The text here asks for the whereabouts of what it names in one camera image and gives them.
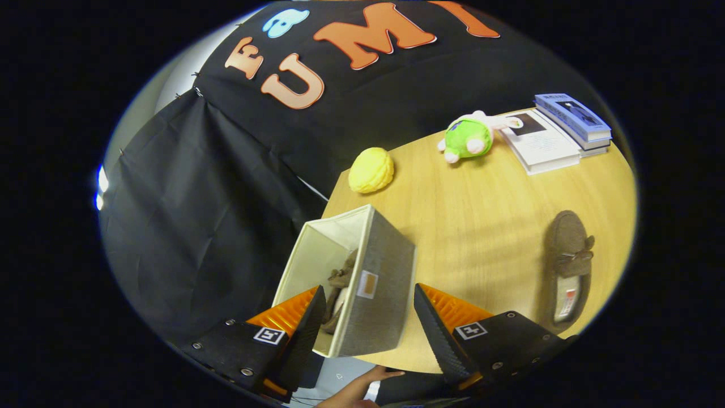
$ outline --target green plush toy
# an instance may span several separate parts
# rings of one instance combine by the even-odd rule
[[[446,137],[438,143],[448,163],[460,158],[472,158],[488,153],[494,143],[494,131],[508,127],[521,127],[518,118],[486,116],[481,110],[463,115],[446,129]]]

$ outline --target stack of books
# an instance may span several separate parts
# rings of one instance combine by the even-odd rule
[[[536,109],[561,127],[579,146],[583,158],[604,153],[612,139],[612,129],[590,109],[567,94],[535,96]]]

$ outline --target book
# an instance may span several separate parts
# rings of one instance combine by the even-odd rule
[[[583,140],[581,136],[579,136],[574,129],[572,129],[570,126],[567,126],[566,123],[564,123],[561,119],[559,119],[556,115],[546,110],[544,107],[542,107],[539,104],[536,104],[536,108],[540,113],[543,113],[547,118],[551,119],[552,121],[556,122],[556,124],[562,128],[569,136],[571,136],[574,140],[576,140],[577,145],[580,149],[586,150],[587,152],[593,149],[597,149],[600,147],[606,147],[609,146],[611,138],[604,138],[604,139],[598,139],[593,140],[591,142],[588,142],[586,140]]]
[[[612,138],[612,129],[599,116],[567,94],[539,94],[534,98],[541,111],[564,122],[585,142]]]
[[[522,126],[504,128],[500,133],[529,176],[579,164],[576,143],[536,109],[506,117],[521,120]]]
[[[554,126],[557,130],[561,131],[562,133],[566,134],[568,136],[568,139],[571,141],[571,144],[579,151],[579,157],[580,158],[588,158],[589,156],[593,155],[599,155],[600,153],[606,153],[609,150],[610,141],[609,139],[606,139],[604,142],[594,142],[594,143],[583,143],[581,140],[576,139],[576,134],[573,133],[573,131],[568,128],[566,125],[561,125],[559,123],[556,123],[550,116],[544,115],[542,113],[545,113],[541,110],[541,108],[536,109],[536,113],[539,113],[539,116],[541,116],[542,119],[549,122],[551,126]]]

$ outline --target letter m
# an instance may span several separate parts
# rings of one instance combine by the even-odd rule
[[[430,44],[436,36],[421,30],[395,9],[393,3],[377,3],[362,11],[367,27],[347,23],[330,23],[322,27],[313,38],[327,40],[350,57],[350,67],[361,70],[378,60],[375,52],[366,52],[361,45],[386,54],[392,54],[390,34],[397,38],[403,49]]]

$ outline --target blue felt shape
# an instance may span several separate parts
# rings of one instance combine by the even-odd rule
[[[283,12],[277,13],[274,17],[270,18],[262,27],[262,31],[265,31],[269,38],[277,38],[284,35],[293,25],[300,23],[307,16],[310,15],[309,10],[295,10],[287,9]]]

